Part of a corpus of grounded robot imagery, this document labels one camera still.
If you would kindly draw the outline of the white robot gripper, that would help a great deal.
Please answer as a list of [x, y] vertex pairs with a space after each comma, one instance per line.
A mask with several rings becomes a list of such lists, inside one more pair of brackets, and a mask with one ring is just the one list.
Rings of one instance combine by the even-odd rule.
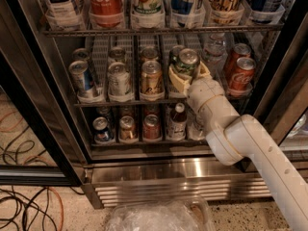
[[172, 64], [168, 67], [168, 76], [170, 82], [177, 91], [187, 96], [187, 103], [194, 112], [198, 112], [210, 99], [219, 95], [224, 95], [223, 88], [219, 82], [211, 78], [211, 72], [203, 62], [201, 62], [198, 67], [198, 79], [193, 81], [192, 84], [192, 77], [177, 73]]

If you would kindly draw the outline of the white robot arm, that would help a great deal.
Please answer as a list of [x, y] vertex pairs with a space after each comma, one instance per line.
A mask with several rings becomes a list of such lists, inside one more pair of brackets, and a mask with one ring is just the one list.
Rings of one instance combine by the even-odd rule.
[[226, 166], [250, 159], [293, 231], [308, 231], [308, 184], [263, 125], [234, 109], [205, 64], [191, 75], [171, 65], [168, 76], [203, 120], [206, 141], [216, 158]]

